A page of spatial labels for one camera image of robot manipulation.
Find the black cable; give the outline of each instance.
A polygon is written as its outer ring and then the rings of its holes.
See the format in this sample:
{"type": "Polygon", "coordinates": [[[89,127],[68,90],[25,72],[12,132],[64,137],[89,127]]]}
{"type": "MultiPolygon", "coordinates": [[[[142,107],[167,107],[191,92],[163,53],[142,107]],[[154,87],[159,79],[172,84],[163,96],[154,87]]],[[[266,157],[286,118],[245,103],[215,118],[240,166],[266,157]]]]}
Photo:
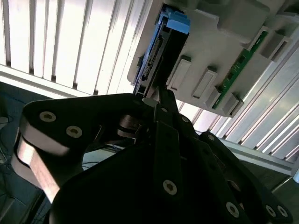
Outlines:
{"type": "Polygon", "coordinates": [[[38,212],[43,205],[43,202],[45,200],[45,193],[42,190],[38,190],[37,192],[37,196],[36,196],[36,200],[33,202],[31,208],[29,209],[28,215],[26,220],[23,222],[24,224],[30,224],[32,223],[32,221],[34,220],[34,218],[36,217],[36,214],[40,214],[40,212],[38,212]]]}
{"type": "Polygon", "coordinates": [[[39,211],[39,214],[41,214],[41,212],[43,211],[44,207],[45,207],[46,204],[47,204],[47,202],[46,202],[45,200],[44,200],[43,202],[44,202],[44,204],[43,204],[43,207],[41,208],[41,210],[39,211]]]}
{"type": "Polygon", "coordinates": [[[3,195],[6,195],[6,193],[4,193],[4,194],[0,195],[0,197],[2,197],[3,195]]]}
{"type": "Polygon", "coordinates": [[[35,223],[36,223],[36,221],[37,221],[37,223],[39,223],[39,222],[42,222],[42,221],[43,221],[43,219],[42,219],[42,218],[41,218],[41,219],[34,218],[33,220],[34,220],[34,222],[33,222],[32,224],[35,224],[35,223]]]}
{"type": "Polygon", "coordinates": [[[88,164],[88,163],[99,163],[99,162],[84,162],[82,165],[88,164]]]}
{"type": "MultiPolygon", "coordinates": [[[[5,176],[4,176],[3,174],[2,174],[2,178],[3,178],[3,183],[4,183],[4,190],[7,192],[6,179],[5,179],[5,176]]],[[[2,214],[2,211],[3,211],[3,209],[4,209],[6,200],[7,200],[7,197],[6,197],[5,200],[4,200],[4,204],[3,204],[2,208],[1,208],[0,214],[2,214]]]]}
{"type": "Polygon", "coordinates": [[[4,174],[7,174],[7,175],[11,175],[12,173],[16,174],[16,172],[14,171],[14,169],[11,169],[10,167],[8,166],[11,166],[11,164],[9,163],[9,160],[7,159],[4,164],[0,164],[0,167],[1,166],[5,166],[6,169],[8,169],[11,173],[4,173],[4,174]]]}
{"type": "Polygon", "coordinates": [[[113,153],[117,153],[117,152],[120,152],[122,150],[122,149],[117,148],[113,145],[104,144],[104,145],[97,146],[97,147],[94,147],[94,148],[90,147],[85,152],[86,153],[93,152],[93,151],[96,151],[96,150],[99,150],[99,149],[106,150],[106,151],[113,152],[113,153]]]}
{"type": "MultiPolygon", "coordinates": [[[[0,123],[0,124],[8,124],[8,123],[11,123],[11,122],[13,122],[13,120],[14,120],[14,118],[12,117],[12,116],[10,116],[10,115],[7,115],[7,117],[8,117],[8,122],[4,122],[4,123],[0,123]]],[[[6,150],[6,153],[4,153],[2,150],[2,153],[3,154],[6,154],[6,155],[9,155],[9,156],[11,156],[9,153],[8,153],[8,148],[3,144],[3,140],[2,140],[2,130],[1,130],[1,132],[0,132],[0,145],[1,146],[3,146],[4,148],[5,148],[5,150],[6,150]]]]}
{"type": "Polygon", "coordinates": [[[276,185],[271,192],[275,193],[278,189],[280,189],[283,185],[285,185],[290,179],[292,179],[292,176],[287,176],[282,182],[280,182],[278,185],[276,185]]]}
{"type": "Polygon", "coordinates": [[[3,97],[6,97],[6,98],[8,98],[8,99],[12,99],[12,100],[14,100],[14,101],[20,102],[20,103],[22,103],[22,104],[27,104],[27,103],[25,103],[25,102],[23,102],[23,101],[21,101],[21,100],[19,100],[19,99],[16,99],[16,98],[14,98],[14,97],[12,97],[12,96],[6,94],[6,93],[0,92],[0,95],[3,96],[3,97]]]}
{"type": "Polygon", "coordinates": [[[11,173],[6,173],[6,172],[3,172],[1,171],[2,174],[5,174],[5,175],[11,175],[11,173]]]}

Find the bolt head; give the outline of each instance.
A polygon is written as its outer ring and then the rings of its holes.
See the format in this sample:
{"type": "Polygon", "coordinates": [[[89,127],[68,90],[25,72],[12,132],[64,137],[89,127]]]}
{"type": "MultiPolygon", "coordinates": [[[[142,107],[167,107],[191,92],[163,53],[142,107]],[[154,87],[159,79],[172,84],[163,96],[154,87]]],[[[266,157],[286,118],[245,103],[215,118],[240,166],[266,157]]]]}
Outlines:
{"type": "Polygon", "coordinates": [[[231,203],[231,202],[227,202],[226,203],[226,209],[228,210],[228,212],[235,218],[238,218],[240,213],[239,210],[237,209],[237,207],[231,203]]]}
{"type": "Polygon", "coordinates": [[[182,120],[183,120],[184,122],[186,122],[186,123],[188,123],[188,122],[189,122],[188,118],[187,118],[187,117],[185,117],[185,116],[182,116],[182,120]]]}
{"type": "Polygon", "coordinates": [[[168,194],[172,196],[175,195],[178,191],[177,186],[170,180],[165,180],[163,182],[163,188],[168,194]]]}
{"type": "Polygon", "coordinates": [[[44,122],[53,122],[56,120],[56,115],[49,111],[43,111],[39,114],[40,120],[44,122]]]}
{"type": "Polygon", "coordinates": [[[272,216],[272,217],[276,217],[276,213],[273,210],[273,208],[271,208],[270,206],[266,205],[266,210],[267,212],[272,216]]]}
{"type": "Polygon", "coordinates": [[[215,140],[215,138],[212,136],[212,135],[210,135],[210,134],[208,134],[208,136],[207,136],[211,141],[214,141],[215,140]]]}
{"type": "Polygon", "coordinates": [[[278,211],[284,216],[284,217],[288,217],[288,213],[286,212],[286,210],[281,207],[280,205],[277,206],[278,211]]]}
{"type": "Polygon", "coordinates": [[[71,136],[72,138],[77,139],[81,137],[82,130],[77,126],[69,126],[66,128],[66,134],[71,136]]]}

